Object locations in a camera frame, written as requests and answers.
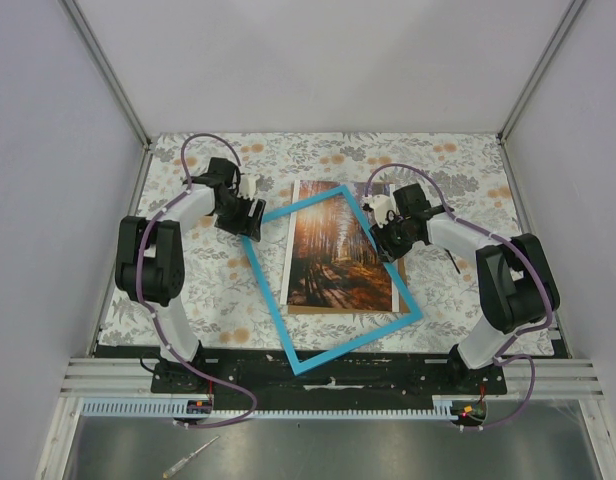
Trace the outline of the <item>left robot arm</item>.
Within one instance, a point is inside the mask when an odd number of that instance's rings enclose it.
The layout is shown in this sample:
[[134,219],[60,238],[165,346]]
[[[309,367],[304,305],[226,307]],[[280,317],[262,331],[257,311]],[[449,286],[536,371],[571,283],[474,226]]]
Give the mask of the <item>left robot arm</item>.
[[173,373],[186,392],[207,384],[208,368],[195,360],[201,343],[192,332],[181,292],[186,273],[184,234],[203,217],[232,235],[258,242],[266,202],[256,197],[257,178],[225,158],[213,157],[206,172],[187,179],[183,191],[148,219],[126,216],[119,226],[116,287],[147,309],[160,355],[180,361]]

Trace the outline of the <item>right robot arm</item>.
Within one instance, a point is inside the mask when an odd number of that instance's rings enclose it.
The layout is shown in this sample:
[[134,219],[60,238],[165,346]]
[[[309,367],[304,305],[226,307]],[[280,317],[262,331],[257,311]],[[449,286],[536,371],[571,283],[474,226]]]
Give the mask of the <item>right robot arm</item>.
[[381,260],[392,263],[421,242],[476,267],[482,316],[449,352],[445,377],[453,391],[471,392],[482,381],[482,368],[559,308],[560,294],[535,235],[493,234],[459,218],[446,203],[432,205],[417,183],[367,195],[362,208],[373,216],[370,232]]

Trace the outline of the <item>blue picture frame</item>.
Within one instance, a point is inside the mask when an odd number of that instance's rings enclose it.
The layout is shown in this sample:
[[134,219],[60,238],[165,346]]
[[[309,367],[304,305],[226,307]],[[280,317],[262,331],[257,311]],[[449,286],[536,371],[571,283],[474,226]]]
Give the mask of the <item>blue picture frame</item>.
[[[351,209],[352,214],[359,222],[362,230],[364,231],[365,235],[368,237],[368,240],[371,242],[372,245],[375,245],[372,235],[370,233],[370,224],[368,220],[365,218],[361,207],[355,201],[355,198],[353,197],[352,193],[350,192],[350,190],[347,188],[346,185],[339,185],[323,193],[318,193],[312,197],[299,200],[288,206],[284,206],[276,210],[267,212],[263,215],[262,223],[265,224],[273,220],[279,219],[281,217],[290,215],[292,213],[296,213],[302,209],[305,209],[312,205],[316,205],[318,203],[324,202],[336,196],[342,196],[346,200],[347,204],[349,205],[349,208]],[[269,309],[270,315],[273,320],[273,324],[275,325],[276,330],[278,332],[280,343],[286,354],[286,357],[290,364],[292,372],[296,376],[306,373],[310,370],[313,370],[328,362],[331,362],[347,353],[352,352],[353,350],[358,349],[359,347],[367,345],[373,341],[379,340],[391,333],[396,332],[397,330],[400,330],[408,325],[418,322],[419,320],[423,318],[422,311],[420,310],[414,297],[410,293],[406,283],[402,280],[401,276],[399,275],[397,268],[393,264],[384,263],[383,266],[385,270],[391,277],[391,281],[395,285],[400,297],[406,303],[409,309],[409,312],[405,314],[404,316],[400,317],[399,319],[394,320],[392,323],[384,325],[376,330],[373,330],[370,333],[363,334],[344,344],[341,344],[329,350],[325,350],[322,353],[316,354],[306,360],[300,360],[298,357],[297,351],[295,350],[292,338],[289,335],[289,331],[286,328],[285,321],[282,318],[282,315],[278,308],[277,300],[274,298],[272,294],[272,290],[264,275],[264,271],[262,270],[262,267],[257,259],[257,255],[253,247],[253,242],[249,238],[244,237],[244,236],[241,237],[241,242],[245,250],[246,256],[250,262],[251,268],[253,270],[254,277],[257,280],[258,286],[261,290],[261,294]]]

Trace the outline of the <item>red handled screwdriver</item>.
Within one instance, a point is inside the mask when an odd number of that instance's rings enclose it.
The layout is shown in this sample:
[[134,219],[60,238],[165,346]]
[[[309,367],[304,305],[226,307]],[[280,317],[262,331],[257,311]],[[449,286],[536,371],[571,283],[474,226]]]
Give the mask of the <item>red handled screwdriver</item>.
[[455,271],[457,272],[457,274],[461,274],[461,269],[458,266],[457,261],[456,261],[454,255],[451,253],[450,250],[446,250],[446,253],[447,253],[448,257],[450,258],[450,260],[452,262],[452,265],[453,265]]

